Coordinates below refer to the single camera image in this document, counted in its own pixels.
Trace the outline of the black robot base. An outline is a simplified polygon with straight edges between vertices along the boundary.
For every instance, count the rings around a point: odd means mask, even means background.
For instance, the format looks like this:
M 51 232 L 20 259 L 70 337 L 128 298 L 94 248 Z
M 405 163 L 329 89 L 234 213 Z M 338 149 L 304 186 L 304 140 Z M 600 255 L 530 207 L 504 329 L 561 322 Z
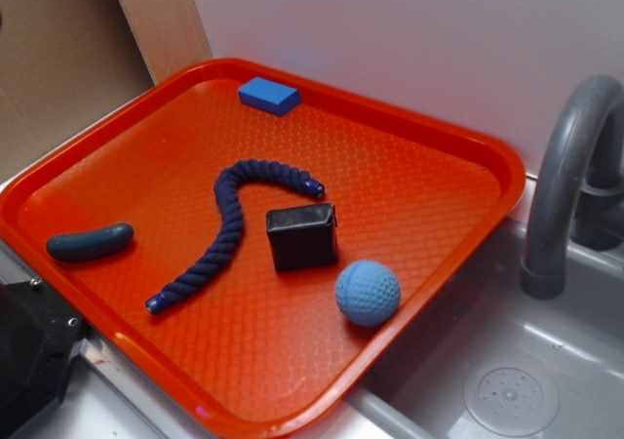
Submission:
M 86 334 L 48 282 L 1 286 L 1 436 L 16 438 L 63 402 Z

